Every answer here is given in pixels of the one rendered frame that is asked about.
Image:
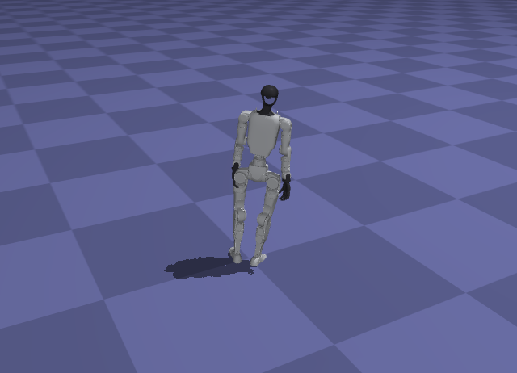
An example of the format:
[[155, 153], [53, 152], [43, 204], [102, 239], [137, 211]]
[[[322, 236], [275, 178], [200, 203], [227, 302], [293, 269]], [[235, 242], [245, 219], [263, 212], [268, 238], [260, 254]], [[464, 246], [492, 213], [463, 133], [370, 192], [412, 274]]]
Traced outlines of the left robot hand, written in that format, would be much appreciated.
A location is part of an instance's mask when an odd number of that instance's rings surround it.
[[236, 186], [235, 184], [235, 180], [234, 180], [234, 175], [235, 175], [235, 172], [239, 167], [239, 164], [237, 162], [234, 163], [233, 167], [232, 167], [232, 170], [233, 170], [233, 173], [232, 173], [232, 179], [233, 179], [233, 185], [236, 187], [236, 188], [239, 188], [238, 186]]

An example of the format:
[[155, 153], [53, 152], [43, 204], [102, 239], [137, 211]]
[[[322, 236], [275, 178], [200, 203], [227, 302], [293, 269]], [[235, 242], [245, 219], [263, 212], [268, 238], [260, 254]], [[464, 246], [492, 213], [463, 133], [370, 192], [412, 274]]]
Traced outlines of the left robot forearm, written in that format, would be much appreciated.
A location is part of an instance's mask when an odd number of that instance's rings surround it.
[[[234, 146], [234, 154], [233, 154], [233, 165], [235, 162], [237, 162], [239, 164], [239, 167], [241, 165], [241, 160], [242, 160], [242, 152], [244, 150], [244, 146], [242, 145], [238, 145], [237, 144], [237, 138], [236, 138], [236, 141], [235, 141], [235, 146]], [[238, 167], [238, 168], [239, 168]]]

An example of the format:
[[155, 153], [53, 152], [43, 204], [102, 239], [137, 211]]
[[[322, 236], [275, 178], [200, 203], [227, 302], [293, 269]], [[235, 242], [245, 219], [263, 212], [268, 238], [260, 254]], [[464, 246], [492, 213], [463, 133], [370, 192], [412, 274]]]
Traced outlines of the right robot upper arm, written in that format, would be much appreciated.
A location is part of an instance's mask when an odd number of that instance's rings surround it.
[[282, 155], [288, 155], [288, 147], [290, 146], [292, 122], [290, 119], [280, 117], [280, 128], [281, 132], [281, 146], [280, 153]]

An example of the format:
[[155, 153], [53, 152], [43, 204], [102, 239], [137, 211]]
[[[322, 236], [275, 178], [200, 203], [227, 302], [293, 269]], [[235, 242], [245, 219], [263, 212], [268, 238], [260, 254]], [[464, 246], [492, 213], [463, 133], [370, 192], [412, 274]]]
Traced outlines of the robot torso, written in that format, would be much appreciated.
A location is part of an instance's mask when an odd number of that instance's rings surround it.
[[[262, 109], [261, 109], [262, 110]], [[255, 154], [249, 164], [247, 179], [254, 182], [266, 182], [268, 157], [276, 145], [280, 130], [280, 115], [277, 113], [266, 116], [259, 115], [257, 107], [250, 114], [248, 125], [247, 144], [250, 153]]]

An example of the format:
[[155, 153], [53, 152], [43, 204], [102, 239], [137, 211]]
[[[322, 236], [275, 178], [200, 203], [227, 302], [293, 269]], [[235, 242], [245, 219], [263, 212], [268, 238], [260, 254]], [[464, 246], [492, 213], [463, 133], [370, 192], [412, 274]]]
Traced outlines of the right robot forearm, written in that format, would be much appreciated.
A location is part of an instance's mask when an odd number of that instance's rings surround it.
[[[286, 180], [286, 174], [290, 174], [290, 161], [291, 161], [291, 146], [288, 147], [288, 155], [281, 157], [281, 172], [282, 179]], [[291, 174], [290, 174], [291, 178]]]

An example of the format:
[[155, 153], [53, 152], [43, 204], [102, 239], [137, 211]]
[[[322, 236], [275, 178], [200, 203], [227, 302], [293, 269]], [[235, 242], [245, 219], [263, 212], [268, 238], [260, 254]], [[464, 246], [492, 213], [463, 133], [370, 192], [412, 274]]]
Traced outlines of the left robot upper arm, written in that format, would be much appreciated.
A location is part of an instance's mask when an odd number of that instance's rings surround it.
[[238, 117], [238, 125], [237, 125], [237, 144], [245, 145], [247, 142], [246, 130], [248, 126], [248, 121], [250, 118], [250, 114], [252, 111], [243, 111]]

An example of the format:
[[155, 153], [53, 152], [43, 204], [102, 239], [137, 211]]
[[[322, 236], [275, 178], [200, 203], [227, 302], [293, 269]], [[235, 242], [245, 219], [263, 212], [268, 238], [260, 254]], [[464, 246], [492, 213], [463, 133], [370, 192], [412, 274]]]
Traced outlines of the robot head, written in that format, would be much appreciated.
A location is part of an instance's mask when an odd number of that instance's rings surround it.
[[[272, 85], [266, 85], [261, 90], [262, 100], [263, 100], [263, 108], [261, 111], [257, 111], [259, 115], [266, 115], [271, 116], [275, 115], [271, 111], [271, 107], [275, 104], [277, 98], [278, 98], [279, 91], [275, 86]], [[275, 101], [272, 104], [267, 104], [264, 100], [264, 96], [266, 96], [267, 99], [275, 98]]]

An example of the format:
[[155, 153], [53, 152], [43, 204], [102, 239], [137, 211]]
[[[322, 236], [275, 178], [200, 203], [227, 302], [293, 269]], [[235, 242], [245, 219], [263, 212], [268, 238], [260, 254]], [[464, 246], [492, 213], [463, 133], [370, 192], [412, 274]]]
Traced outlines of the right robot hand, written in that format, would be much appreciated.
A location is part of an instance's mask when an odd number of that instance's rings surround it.
[[279, 199], [287, 200], [290, 196], [290, 184], [289, 184], [289, 182], [291, 181], [290, 174], [286, 174], [286, 180], [282, 179], [282, 181], [284, 182], [284, 184], [283, 184], [282, 189], [279, 191], [279, 193], [281, 193], [282, 191], [284, 191], [284, 192], [283, 192], [283, 195], [281, 196], [281, 198], [279, 198]]

